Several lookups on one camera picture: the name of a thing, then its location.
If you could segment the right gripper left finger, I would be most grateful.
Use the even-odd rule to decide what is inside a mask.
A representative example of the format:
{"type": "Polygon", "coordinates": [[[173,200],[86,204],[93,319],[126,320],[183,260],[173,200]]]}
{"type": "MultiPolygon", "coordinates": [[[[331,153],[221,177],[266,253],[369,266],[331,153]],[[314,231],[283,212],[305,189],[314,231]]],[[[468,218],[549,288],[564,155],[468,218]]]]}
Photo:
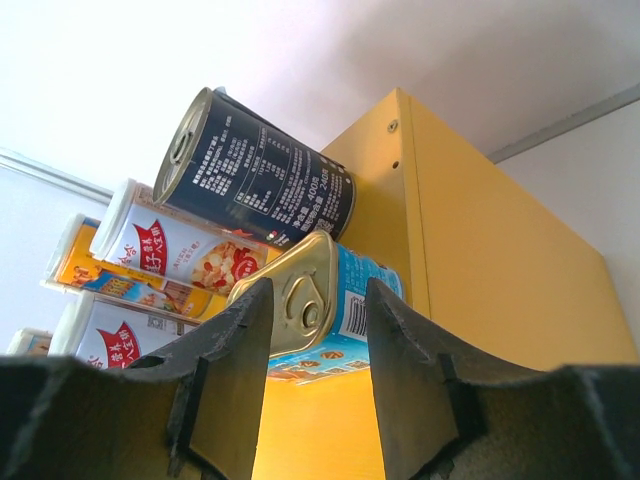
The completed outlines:
{"type": "Polygon", "coordinates": [[[273,326],[262,279],[124,369],[73,357],[1,361],[5,479],[248,479],[273,326]]]}

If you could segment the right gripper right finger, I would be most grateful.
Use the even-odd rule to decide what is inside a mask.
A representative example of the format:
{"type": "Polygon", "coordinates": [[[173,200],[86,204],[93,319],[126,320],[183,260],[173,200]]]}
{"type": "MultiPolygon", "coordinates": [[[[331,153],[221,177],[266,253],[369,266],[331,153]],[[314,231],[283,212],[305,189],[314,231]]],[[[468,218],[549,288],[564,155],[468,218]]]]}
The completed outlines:
{"type": "Polygon", "coordinates": [[[373,396],[390,479],[635,479],[639,370],[525,368],[367,285],[373,396]]]}

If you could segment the yellow wooden shelf cabinet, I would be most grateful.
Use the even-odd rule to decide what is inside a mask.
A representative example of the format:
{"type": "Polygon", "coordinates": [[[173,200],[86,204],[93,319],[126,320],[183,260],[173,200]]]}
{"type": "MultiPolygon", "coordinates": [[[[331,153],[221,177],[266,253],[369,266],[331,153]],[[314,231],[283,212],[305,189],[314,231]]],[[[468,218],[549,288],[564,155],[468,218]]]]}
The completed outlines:
{"type": "MultiPolygon", "coordinates": [[[[639,355],[602,255],[443,120],[394,90],[323,150],[355,177],[349,249],[482,350],[551,370],[639,355]]],[[[257,479],[380,479],[368,370],[266,385],[257,479]]]]}

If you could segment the yellow can with white spoon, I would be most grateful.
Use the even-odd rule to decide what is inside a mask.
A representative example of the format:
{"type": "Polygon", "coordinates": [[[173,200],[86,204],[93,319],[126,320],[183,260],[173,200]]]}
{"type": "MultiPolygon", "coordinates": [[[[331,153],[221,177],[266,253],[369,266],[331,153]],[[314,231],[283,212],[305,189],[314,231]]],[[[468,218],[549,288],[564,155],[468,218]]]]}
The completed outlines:
{"type": "Polygon", "coordinates": [[[46,356],[49,351],[52,334],[33,328],[18,330],[12,337],[7,355],[46,356]]]}

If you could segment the orange can with spoon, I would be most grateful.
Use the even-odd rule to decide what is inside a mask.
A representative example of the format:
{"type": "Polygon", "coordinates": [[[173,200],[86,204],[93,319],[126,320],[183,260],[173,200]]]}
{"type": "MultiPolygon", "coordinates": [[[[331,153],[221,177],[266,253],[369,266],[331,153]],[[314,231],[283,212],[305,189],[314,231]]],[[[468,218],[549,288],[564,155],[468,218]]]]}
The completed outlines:
{"type": "Polygon", "coordinates": [[[98,226],[98,220],[83,214],[67,222],[46,267],[45,287],[93,292],[191,321],[212,310],[213,295],[205,290],[95,259],[89,246],[98,226]]]}

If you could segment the white porridge can red label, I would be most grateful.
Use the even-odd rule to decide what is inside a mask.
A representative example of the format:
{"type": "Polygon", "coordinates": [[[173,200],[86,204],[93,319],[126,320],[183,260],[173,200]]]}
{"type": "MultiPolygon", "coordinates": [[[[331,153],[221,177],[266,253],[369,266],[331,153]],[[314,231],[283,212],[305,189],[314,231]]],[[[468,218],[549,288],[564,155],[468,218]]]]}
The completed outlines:
{"type": "Polygon", "coordinates": [[[156,205],[152,193],[132,179],[114,192],[89,247],[94,258],[217,295],[266,265],[264,246],[156,205]]]}

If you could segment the dark blue tin can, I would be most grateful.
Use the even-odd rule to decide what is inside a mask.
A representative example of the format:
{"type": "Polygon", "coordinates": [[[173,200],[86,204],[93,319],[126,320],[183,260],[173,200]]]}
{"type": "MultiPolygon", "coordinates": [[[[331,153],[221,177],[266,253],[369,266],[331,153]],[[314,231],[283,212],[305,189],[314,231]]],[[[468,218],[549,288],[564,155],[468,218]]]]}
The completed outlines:
{"type": "Polygon", "coordinates": [[[356,203],[346,168],[230,97],[203,88],[153,187],[155,204],[288,250],[321,229],[339,240],[356,203]]]}

